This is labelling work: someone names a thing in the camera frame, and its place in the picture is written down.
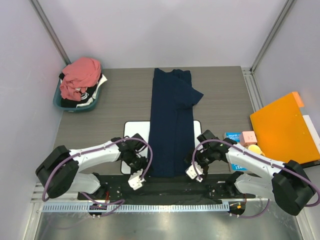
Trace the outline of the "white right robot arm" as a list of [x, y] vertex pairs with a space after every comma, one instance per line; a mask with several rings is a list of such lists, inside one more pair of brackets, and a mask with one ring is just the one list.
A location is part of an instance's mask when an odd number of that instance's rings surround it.
[[319, 188], [314, 185], [303, 167], [296, 161], [285, 163], [254, 153], [240, 143], [225, 138], [220, 140], [210, 130], [197, 137], [199, 144], [186, 155], [188, 168], [185, 173], [190, 179], [202, 182], [206, 170], [214, 161], [236, 164], [250, 173], [235, 171], [221, 187], [212, 188], [216, 197], [241, 198], [245, 195], [263, 197], [274, 201], [286, 213], [297, 216], [305, 207], [319, 205], [310, 203]]

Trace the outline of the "navy blue t-shirt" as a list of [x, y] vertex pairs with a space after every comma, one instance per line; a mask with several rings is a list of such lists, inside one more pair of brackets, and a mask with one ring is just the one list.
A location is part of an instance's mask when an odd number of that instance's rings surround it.
[[148, 136], [152, 177], [181, 176], [190, 167], [188, 154], [195, 148], [193, 108], [203, 96], [193, 88], [189, 70], [154, 69]]

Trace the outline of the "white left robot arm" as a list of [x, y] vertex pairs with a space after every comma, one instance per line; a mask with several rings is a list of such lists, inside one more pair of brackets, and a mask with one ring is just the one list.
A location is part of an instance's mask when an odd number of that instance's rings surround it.
[[136, 191], [143, 187], [153, 160], [152, 155], [140, 155], [145, 148], [150, 148], [150, 145], [138, 133], [132, 137], [115, 137], [103, 144], [82, 149], [67, 149], [60, 145], [35, 171], [43, 186], [41, 198], [46, 202], [66, 193], [81, 193], [100, 200], [106, 195], [106, 183], [99, 174], [85, 174], [83, 171], [118, 161], [125, 162], [131, 168], [127, 182]]

